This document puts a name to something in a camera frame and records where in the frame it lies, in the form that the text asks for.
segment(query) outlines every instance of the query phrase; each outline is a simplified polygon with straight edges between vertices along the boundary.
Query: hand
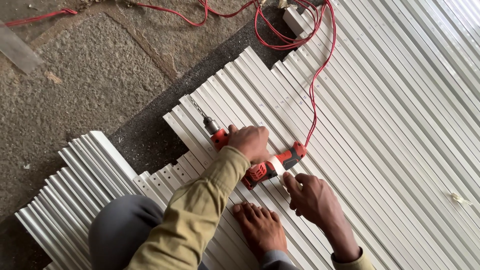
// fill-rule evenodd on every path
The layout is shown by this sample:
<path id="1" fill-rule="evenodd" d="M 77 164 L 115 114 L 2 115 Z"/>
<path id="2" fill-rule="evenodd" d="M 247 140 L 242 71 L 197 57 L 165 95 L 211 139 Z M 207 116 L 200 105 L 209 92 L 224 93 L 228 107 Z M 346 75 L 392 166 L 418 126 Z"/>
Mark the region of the hand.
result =
<path id="1" fill-rule="evenodd" d="M 285 172 L 283 177 L 291 197 L 290 209 L 297 216 L 303 215 L 315 223 L 325 233 L 333 248 L 335 261 L 347 263 L 358 259 L 360 248 L 353 237 L 352 228 L 327 182 L 304 173 L 299 173 L 294 178 Z M 298 188 L 297 182 L 303 185 L 302 190 Z"/>
<path id="2" fill-rule="evenodd" d="M 268 130 L 264 126 L 247 126 L 240 130 L 228 126 L 228 145 L 235 147 L 252 164 L 259 164 L 270 157 L 267 151 Z"/>

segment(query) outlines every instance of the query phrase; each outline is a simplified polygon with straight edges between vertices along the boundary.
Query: red electrical wire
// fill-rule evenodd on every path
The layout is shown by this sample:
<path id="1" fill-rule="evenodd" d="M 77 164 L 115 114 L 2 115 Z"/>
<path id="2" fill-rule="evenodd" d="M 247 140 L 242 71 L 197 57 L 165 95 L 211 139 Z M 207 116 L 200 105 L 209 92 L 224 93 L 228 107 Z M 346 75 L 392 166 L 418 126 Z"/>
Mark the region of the red electrical wire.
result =
<path id="1" fill-rule="evenodd" d="M 59 11 L 51 12 L 51 13 L 48 13 L 48 14 L 45 14 L 45 15 L 42 15 L 42 16 L 38 16 L 38 17 L 33 17 L 33 18 L 8 22 L 4 26 L 10 27 L 10 26 L 32 23 L 32 22 L 39 21 L 41 19 L 45 19 L 45 18 L 48 18 L 48 17 L 52 17 L 52 16 L 55 16 L 55 15 L 58 15 L 58 14 L 74 14 L 75 15 L 75 14 L 77 14 L 77 12 L 75 10 L 71 10 L 71 9 L 61 9 Z"/>
<path id="2" fill-rule="evenodd" d="M 185 16 L 183 16 L 182 14 L 180 14 L 179 12 L 177 11 L 174 11 L 174 10 L 171 10 L 171 9 L 166 9 L 166 8 L 162 8 L 162 7 L 157 7 L 157 6 L 152 6 L 152 5 L 145 5 L 145 4 L 142 4 L 142 3 L 137 3 L 136 5 L 138 6 L 141 6 L 141 7 L 146 7 L 146 8 L 151 8 L 151 9 L 154 9 L 154 10 L 158 10 L 158 11 L 165 11 L 165 12 L 170 12 L 170 13 L 173 13 L 179 17 L 181 17 L 183 20 L 185 20 L 186 22 L 188 22 L 189 24 L 193 25 L 193 26 L 202 26 L 205 24 L 206 20 L 207 20 L 207 17 L 208 17 L 208 13 L 211 12 L 215 15 L 218 15 L 218 16 L 221 16 L 221 17 L 224 17 L 224 18 L 231 18 L 235 15 L 237 15 L 238 13 L 240 13 L 242 10 L 244 10 L 245 8 L 247 8 L 248 6 L 250 5 L 254 5 L 255 8 L 256 8 L 256 12 L 255 12 L 255 22 L 254 22 L 254 28 L 255 28 L 255 36 L 257 37 L 257 39 L 259 40 L 259 42 L 268 47 L 268 48 L 271 48 L 271 49 L 275 49 L 275 50 L 289 50 L 289 49 L 294 49 L 296 47 L 299 47 L 299 46 L 302 46 L 303 44 L 307 43 L 315 34 L 316 32 L 318 31 L 318 29 L 320 28 L 320 25 L 322 23 L 322 19 L 323 19 L 323 16 L 324 16 L 324 12 L 325 12 L 325 9 L 326 7 L 328 6 L 329 10 L 330 10 L 330 13 L 332 14 L 332 29 L 333 29 L 333 39 L 332 39 L 332 48 L 330 49 L 330 54 L 328 55 L 326 61 L 323 63 L 323 65 L 317 70 L 317 72 L 315 73 L 315 75 L 313 76 L 312 78 L 312 83 L 310 84 L 310 88 L 309 88 L 309 95 L 310 95 L 310 101 L 312 103 L 312 107 L 313 107 L 313 120 L 312 120 L 312 126 L 308 132 L 308 135 L 307 135 L 307 139 L 305 141 L 305 147 L 308 146 L 308 142 L 310 141 L 310 138 L 315 130 L 315 127 L 316 127 L 316 124 L 317 124 L 317 110 L 316 110 L 316 105 L 315 105 L 315 79 L 317 78 L 318 74 L 324 69 L 324 67 L 328 64 L 328 62 L 330 61 L 330 57 L 332 56 L 332 53 L 335 49 L 335 41 L 336 41 L 336 25 L 335 25 L 335 15 L 334 15 L 334 10 L 333 10 L 333 7 L 332 7 L 332 4 L 330 3 L 330 0 L 325 0 L 325 3 L 323 4 L 322 6 L 322 11 L 318 12 L 318 9 L 315 7 L 315 5 L 313 5 L 312 3 L 308 2 L 307 0 L 293 0 L 295 3 L 297 3 L 299 6 L 305 8 L 309 13 L 310 15 L 312 16 L 313 18 L 313 22 L 314 22 L 314 25 L 313 25 L 313 30 L 310 34 L 307 35 L 306 38 L 303 38 L 303 39 L 293 39 L 293 38 L 289 38 L 289 37 L 286 37 L 284 35 L 282 35 L 280 32 L 278 32 L 272 25 L 271 23 L 265 18 L 264 14 L 263 14 L 263 11 L 262 11 L 262 3 L 259 2 L 260 0 L 250 0 L 249 2 L 247 2 L 246 4 L 244 4 L 238 11 L 234 12 L 234 13 L 231 13 L 231 14 L 220 14 L 216 11 L 214 11 L 212 8 L 210 8 L 208 6 L 208 3 L 207 1 L 208 0 L 198 0 L 200 2 L 201 5 L 203 5 L 204 7 L 204 10 L 205 10 L 205 16 L 204 16 L 204 19 L 200 22 L 200 23 L 194 23 L 192 21 L 190 21 L 189 19 L 187 19 Z M 31 23 L 31 22 L 35 22 L 35 21 L 38 21 L 38 20 L 41 20 L 41 19 L 44 19 L 44 18 L 47 18 L 47 17 L 51 17 L 51 16 L 55 16 L 55 15 L 58 15 L 58 14 L 63 14 L 63 13 L 70 13 L 70 14 L 77 14 L 76 11 L 73 11 L 73 10 L 70 10 L 70 9 L 61 9 L 60 11 L 57 11 L 57 12 L 52 12 L 52 13 L 49 13 L 49 14 L 45 14 L 45 15 L 42 15 L 42 16 L 38 16 L 38 17 L 34 17 L 34 18 L 29 18 L 29 19 L 24 19 L 24 20 L 17 20 L 17 21 L 13 21 L 13 22 L 9 22 L 9 23 L 6 23 L 4 26 L 15 26 L 15 25 L 21 25 L 21 24 L 26 24 L 26 23 Z M 258 16 L 260 15 L 260 17 L 263 19 L 263 21 L 265 22 L 265 24 L 268 26 L 268 28 L 270 28 L 270 30 L 272 30 L 272 32 L 280 39 L 282 40 L 285 45 L 270 45 L 268 44 L 267 42 L 265 42 L 265 40 L 260 36 L 260 34 L 258 33 L 258 25 L 257 25 L 257 22 L 258 22 Z"/>

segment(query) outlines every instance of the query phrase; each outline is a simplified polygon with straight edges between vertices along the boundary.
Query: gray pants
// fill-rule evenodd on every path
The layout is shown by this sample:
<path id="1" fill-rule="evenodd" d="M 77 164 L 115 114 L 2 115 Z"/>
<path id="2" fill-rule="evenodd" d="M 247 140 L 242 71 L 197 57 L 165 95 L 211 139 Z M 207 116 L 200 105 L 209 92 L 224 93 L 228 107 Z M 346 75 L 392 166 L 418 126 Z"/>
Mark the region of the gray pants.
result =
<path id="1" fill-rule="evenodd" d="M 150 231 L 162 222 L 163 212 L 150 198 L 125 195 L 111 201 L 93 221 L 88 246 L 93 270 L 122 270 L 147 239 Z M 201 263 L 199 270 L 208 270 Z M 264 270 L 296 270 L 281 260 Z"/>

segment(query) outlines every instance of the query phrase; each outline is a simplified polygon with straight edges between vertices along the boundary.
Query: drill bit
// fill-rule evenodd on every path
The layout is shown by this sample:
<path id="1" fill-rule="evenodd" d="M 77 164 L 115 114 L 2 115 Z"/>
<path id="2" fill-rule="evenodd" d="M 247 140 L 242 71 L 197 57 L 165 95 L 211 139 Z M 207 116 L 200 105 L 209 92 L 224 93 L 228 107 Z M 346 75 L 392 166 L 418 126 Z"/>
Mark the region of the drill bit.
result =
<path id="1" fill-rule="evenodd" d="M 190 97 L 190 100 L 192 101 L 192 105 L 195 107 L 195 109 L 197 109 L 197 111 L 200 113 L 200 115 L 203 117 L 203 118 L 207 118 L 208 116 L 205 114 L 205 112 L 198 106 L 197 102 L 195 102 L 195 100 L 193 100 L 192 97 Z"/>

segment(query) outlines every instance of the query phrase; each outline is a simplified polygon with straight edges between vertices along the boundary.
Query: person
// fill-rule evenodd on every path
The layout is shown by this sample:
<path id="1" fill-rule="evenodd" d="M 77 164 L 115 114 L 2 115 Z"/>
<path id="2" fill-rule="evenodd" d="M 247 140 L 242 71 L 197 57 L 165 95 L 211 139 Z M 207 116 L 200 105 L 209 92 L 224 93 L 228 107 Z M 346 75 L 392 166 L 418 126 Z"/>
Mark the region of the person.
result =
<path id="1" fill-rule="evenodd" d="M 228 145 L 196 179 L 180 187 L 165 213 L 145 196 L 129 195 L 106 205 L 89 230 L 94 270 L 206 269 L 202 253 L 218 226 L 228 196 L 252 164 L 267 160 L 265 127 L 228 127 Z M 290 208 L 325 234 L 337 270 L 373 270 L 329 185 L 315 176 L 286 172 Z M 233 215 L 262 270 L 297 269 L 287 253 L 278 214 L 243 202 Z"/>

